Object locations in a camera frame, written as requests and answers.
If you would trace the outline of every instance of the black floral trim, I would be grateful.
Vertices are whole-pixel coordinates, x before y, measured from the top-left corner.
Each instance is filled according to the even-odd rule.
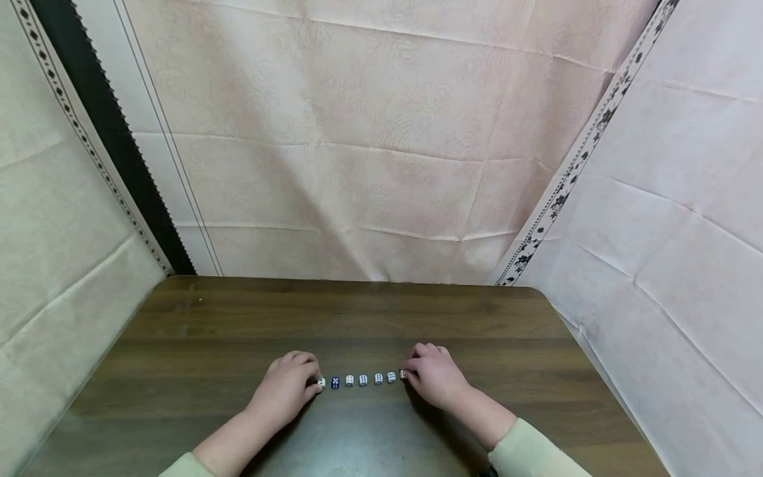
[[[66,87],[60,80],[58,69],[51,60],[51,49],[47,42],[44,40],[44,36],[41,34],[42,29],[38,23],[38,18],[34,13],[34,9],[28,0],[11,0],[11,4],[16,11],[16,15],[24,29],[25,34],[27,35],[27,40],[34,50],[35,57],[37,58],[37,63],[43,70],[45,79],[47,80],[50,89],[53,91],[59,106],[66,115],[66,118],[69,120],[69,124],[71,124],[72,129],[74,129],[76,132],[77,137],[79,138],[79,142],[85,148],[88,155],[90,156],[90,159],[93,161],[96,167],[98,167],[98,171],[101,173],[101,176],[108,184],[111,193],[114,195],[117,202],[119,202],[122,210],[132,223],[135,231],[143,240],[143,243],[145,243],[146,247],[151,252],[151,255],[155,259],[156,263],[159,264],[166,276],[172,275],[173,270],[171,265],[157,253],[156,248],[151,244],[151,241],[149,240],[149,233],[142,228],[140,222],[136,220],[132,210],[128,208],[127,203],[124,200],[124,196],[121,194],[119,189],[117,189],[114,184],[114,180],[104,167],[104,162],[98,154],[98,151],[95,147],[92,146],[88,132],[82,127],[82,123],[77,117],[77,114],[74,111],[74,107],[72,106],[72,102],[69,99],[69,93],[66,91]],[[194,273],[192,265],[190,265],[190,267],[190,273]]]
[[[628,92],[633,78],[641,69],[644,59],[649,55],[655,42],[665,29],[665,25],[673,14],[676,5],[678,5],[678,1],[664,0],[655,9],[655,13],[649,20],[636,46],[631,51],[628,62],[620,67],[617,79],[610,85],[607,90],[607,96],[601,102],[601,106],[597,109],[595,115],[589,120],[590,126],[585,132],[585,137],[575,157],[569,162],[565,173],[554,188],[554,192],[549,197],[549,200],[546,201],[540,212],[536,214],[530,231],[527,232],[527,235],[512,255],[506,268],[495,281],[495,285],[513,285],[522,275],[527,264],[530,263],[530,260],[538,250],[538,246],[562,211],[570,192],[572,192],[575,183],[578,181],[578,176],[586,163],[588,163],[588,158],[591,157],[594,149],[596,149],[610,121],[612,121],[612,117],[617,112],[618,106]]]

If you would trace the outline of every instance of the wooden table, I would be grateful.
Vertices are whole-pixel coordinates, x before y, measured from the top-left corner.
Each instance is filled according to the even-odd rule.
[[[594,476],[667,475],[547,300],[528,288],[173,277],[153,290],[23,475],[158,475],[243,409],[268,365],[397,371],[417,341]],[[407,386],[326,389],[245,474],[476,475],[485,452]]]

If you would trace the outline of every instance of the person's left hand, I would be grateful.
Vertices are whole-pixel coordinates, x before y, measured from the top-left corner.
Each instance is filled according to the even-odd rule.
[[[257,422],[276,433],[323,391],[315,382],[320,377],[320,366],[313,353],[286,353],[270,365],[244,413],[256,415]]]

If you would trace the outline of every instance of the beige wall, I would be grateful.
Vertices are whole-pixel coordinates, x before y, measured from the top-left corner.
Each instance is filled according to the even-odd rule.
[[[0,2],[0,475],[162,278]]]
[[[675,477],[763,475],[761,17],[678,4],[517,282],[577,330]]]

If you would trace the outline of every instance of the sleeve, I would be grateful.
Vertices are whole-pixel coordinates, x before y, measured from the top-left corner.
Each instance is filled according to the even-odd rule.
[[[214,477],[192,453],[185,453],[159,477]]]
[[[546,436],[521,419],[488,458],[500,477],[591,477]]]

